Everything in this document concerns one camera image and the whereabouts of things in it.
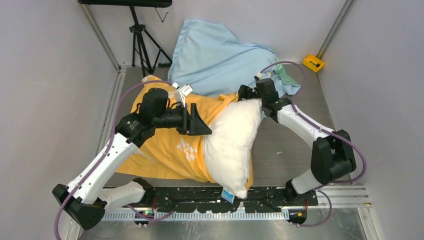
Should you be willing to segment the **white pillow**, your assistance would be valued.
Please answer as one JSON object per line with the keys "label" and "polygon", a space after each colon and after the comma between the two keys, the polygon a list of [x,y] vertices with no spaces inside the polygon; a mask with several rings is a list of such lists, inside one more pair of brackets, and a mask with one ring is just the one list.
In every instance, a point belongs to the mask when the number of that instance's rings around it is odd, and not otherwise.
{"label": "white pillow", "polygon": [[202,144],[211,180],[240,199],[253,184],[252,147],[262,121],[260,99],[231,102],[211,121]]}

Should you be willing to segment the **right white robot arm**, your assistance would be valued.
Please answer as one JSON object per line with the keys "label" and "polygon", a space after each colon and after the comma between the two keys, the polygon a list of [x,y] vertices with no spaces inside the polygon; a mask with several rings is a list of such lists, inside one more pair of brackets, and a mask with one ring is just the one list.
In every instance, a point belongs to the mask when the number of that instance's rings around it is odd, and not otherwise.
{"label": "right white robot arm", "polygon": [[257,79],[254,88],[241,85],[238,96],[240,100],[260,99],[267,117],[292,130],[311,147],[309,169],[285,184],[283,199],[287,203],[299,205],[306,194],[356,170],[350,135],[319,124],[292,100],[280,97],[270,78]]}

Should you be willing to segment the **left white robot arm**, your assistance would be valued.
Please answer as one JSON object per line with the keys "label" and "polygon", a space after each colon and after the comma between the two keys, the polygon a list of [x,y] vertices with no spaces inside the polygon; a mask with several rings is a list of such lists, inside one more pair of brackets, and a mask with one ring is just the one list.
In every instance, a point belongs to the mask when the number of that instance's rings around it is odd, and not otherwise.
{"label": "left white robot arm", "polygon": [[83,230],[95,227],[105,213],[138,203],[148,207],[155,198],[155,189],[146,180],[135,178],[121,187],[103,187],[118,167],[135,153],[156,129],[175,128],[181,135],[210,135],[212,130],[200,117],[195,103],[185,98],[192,92],[190,85],[176,89],[175,104],[162,88],[151,88],[144,94],[136,110],[124,116],[111,133],[104,149],[86,169],[67,185],[57,184],[52,193],[62,210]]}

